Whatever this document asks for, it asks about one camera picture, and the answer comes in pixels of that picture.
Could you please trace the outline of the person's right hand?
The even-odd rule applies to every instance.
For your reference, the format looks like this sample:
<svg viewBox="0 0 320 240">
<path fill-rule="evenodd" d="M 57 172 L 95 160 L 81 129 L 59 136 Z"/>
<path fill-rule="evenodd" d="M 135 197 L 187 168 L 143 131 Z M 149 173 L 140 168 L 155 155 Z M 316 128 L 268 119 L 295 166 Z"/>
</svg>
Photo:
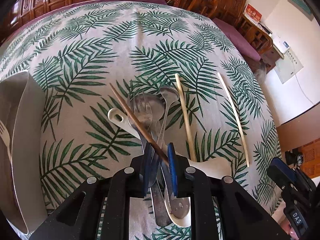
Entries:
<svg viewBox="0 0 320 240">
<path fill-rule="evenodd" d="M 281 228 L 292 238 L 295 240 L 298 240 L 299 237 L 297 236 L 294 228 L 291 226 L 289 220 L 285 218 L 281 223 L 280 223 Z"/>
</svg>

